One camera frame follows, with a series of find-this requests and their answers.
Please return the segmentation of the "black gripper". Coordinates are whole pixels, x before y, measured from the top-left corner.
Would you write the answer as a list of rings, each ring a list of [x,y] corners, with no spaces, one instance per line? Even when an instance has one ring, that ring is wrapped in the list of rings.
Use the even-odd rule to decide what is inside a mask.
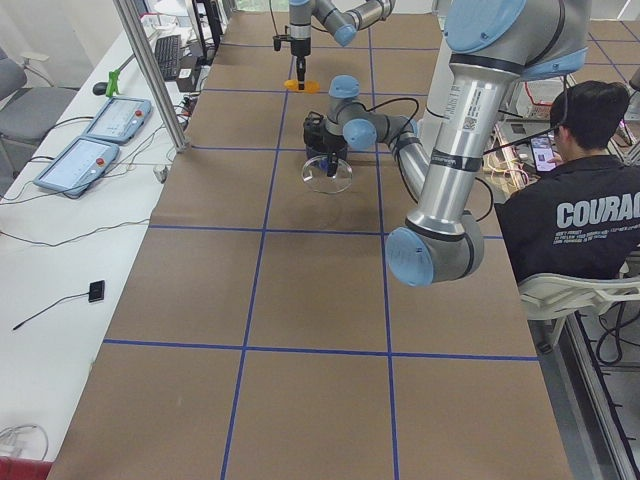
[[[291,53],[296,57],[297,82],[300,83],[300,91],[303,91],[306,80],[306,57],[311,54],[311,39],[291,38]]]
[[[327,176],[333,176],[337,173],[338,158],[345,158],[345,139],[340,135],[325,134],[323,136],[323,143],[326,148],[326,152],[331,154],[326,159],[326,171]]]

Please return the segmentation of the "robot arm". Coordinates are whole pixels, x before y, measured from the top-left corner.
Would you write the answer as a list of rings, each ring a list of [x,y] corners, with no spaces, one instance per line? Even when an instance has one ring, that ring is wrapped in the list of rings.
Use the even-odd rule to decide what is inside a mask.
[[[431,152],[409,120],[369,112],[349,75],[332,79],[325,128],[354,149],[386,144],[418,196],[389,234],[386,261],[410,286],[464,278],[481,264],[484,240],[465,207],[498,111],[518,81],[565,76],[586,59],[589,1],[454,1],[443,37],[452,84]]]
[[[360,30],[386,20],[395,7],[393,0],[365,1],[350,10],[341,11],[330,0],[300,0],[289,2],[289,24],[284,40],[290,44],[295,58],[297,79],[293,86],[308,91],[306,58],[311,54],[312,19],[317,19],[340,46],[347,46]]]

